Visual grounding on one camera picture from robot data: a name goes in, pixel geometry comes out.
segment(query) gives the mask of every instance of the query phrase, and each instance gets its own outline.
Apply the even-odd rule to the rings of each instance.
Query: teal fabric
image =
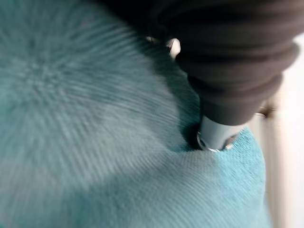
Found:
[[[83,0],[0,1],[3,228],[266,228],[262,153],[192,149],[167,52]]]

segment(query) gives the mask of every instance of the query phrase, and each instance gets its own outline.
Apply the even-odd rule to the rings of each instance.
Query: knit fabric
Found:
[[[0,227],[269,227],[252,134],[192,149],[185,75],[102,6],[0,1],[0,105]]]

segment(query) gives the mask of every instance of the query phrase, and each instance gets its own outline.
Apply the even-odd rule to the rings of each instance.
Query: ribbed hose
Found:
[[[181,43],[176,61],[203,114],[220,124],[246,123],[298,54],[292,39],[304,30],[304,1],[237,1],[168,17],[174,8],[182,9],[174,5],[162,20]]]

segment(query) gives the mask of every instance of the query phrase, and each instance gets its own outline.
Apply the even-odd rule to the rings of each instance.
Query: silver tube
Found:
[[[203,116],[197,134],[198,143],[203,150],[213,152],[229,149],[244,126],[244,124],[238,126],[223,125]]]

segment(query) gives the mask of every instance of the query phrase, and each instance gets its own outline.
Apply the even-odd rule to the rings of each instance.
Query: teal sweater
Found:
[[[102,7],[0,1],[2,227],[269,227],[252,134],[194,150],[198,113],[166,50]]]

